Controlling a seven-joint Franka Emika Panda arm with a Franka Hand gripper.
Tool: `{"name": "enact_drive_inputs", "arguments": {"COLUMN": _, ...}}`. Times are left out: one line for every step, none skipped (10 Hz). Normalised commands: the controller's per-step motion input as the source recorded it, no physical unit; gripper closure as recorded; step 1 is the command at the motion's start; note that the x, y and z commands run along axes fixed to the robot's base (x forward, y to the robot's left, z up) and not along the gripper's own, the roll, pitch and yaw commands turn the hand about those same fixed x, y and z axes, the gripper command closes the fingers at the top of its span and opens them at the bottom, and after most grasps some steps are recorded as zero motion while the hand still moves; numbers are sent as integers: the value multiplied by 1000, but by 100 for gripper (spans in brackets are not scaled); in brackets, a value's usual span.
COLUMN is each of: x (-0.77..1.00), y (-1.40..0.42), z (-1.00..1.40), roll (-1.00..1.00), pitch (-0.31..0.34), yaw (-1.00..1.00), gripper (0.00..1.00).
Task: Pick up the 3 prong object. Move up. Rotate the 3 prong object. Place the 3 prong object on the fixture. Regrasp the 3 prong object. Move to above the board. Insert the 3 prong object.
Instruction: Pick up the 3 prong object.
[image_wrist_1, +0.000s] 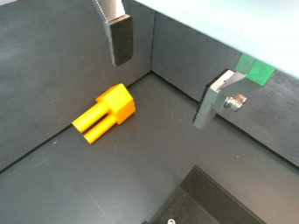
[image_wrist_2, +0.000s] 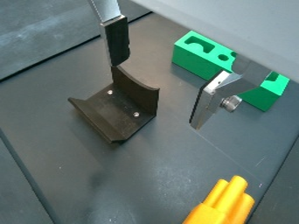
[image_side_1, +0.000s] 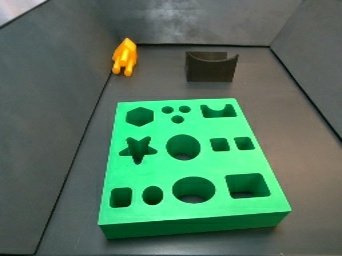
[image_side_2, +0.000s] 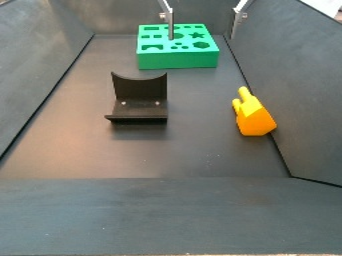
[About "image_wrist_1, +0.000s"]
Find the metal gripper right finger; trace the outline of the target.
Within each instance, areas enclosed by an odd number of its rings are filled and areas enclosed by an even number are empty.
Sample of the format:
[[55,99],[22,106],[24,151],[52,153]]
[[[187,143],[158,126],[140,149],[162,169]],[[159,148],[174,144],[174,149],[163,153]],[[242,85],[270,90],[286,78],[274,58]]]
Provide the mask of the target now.
[[206,88],[194,117],[195,127],[202,129],[223,109],[238,112],[247,101],[246,94],[258,88],[261,86],[245,74],[225,70]]

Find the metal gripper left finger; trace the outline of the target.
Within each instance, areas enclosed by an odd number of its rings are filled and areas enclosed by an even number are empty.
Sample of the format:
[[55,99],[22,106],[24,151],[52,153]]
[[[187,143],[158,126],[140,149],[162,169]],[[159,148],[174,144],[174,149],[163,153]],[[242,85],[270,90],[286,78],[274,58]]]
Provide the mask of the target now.
[[119,67],[134,56],[134,18],[122,0],[92,0],[102,17],[112,64]]

